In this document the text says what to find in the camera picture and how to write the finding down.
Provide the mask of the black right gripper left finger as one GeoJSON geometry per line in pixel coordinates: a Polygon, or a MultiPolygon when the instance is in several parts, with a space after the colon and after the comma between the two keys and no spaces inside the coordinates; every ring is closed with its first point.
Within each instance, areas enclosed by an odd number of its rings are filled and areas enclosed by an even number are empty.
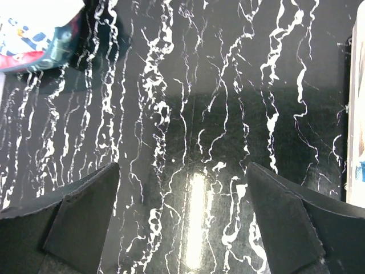
{"type": "Polygon", "coordinates": [[[1,273],[96,273],[118,184],[110,163],[1,210],[1,273]]]}

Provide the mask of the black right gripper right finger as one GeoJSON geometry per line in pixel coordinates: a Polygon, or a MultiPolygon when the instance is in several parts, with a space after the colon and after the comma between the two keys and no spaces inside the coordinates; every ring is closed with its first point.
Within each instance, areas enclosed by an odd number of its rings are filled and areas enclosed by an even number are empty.
{"type": "Polygon", "coordinates": [[[246,177],[271,273],[364,273],[364,208],[257,163],[246,177]]]}

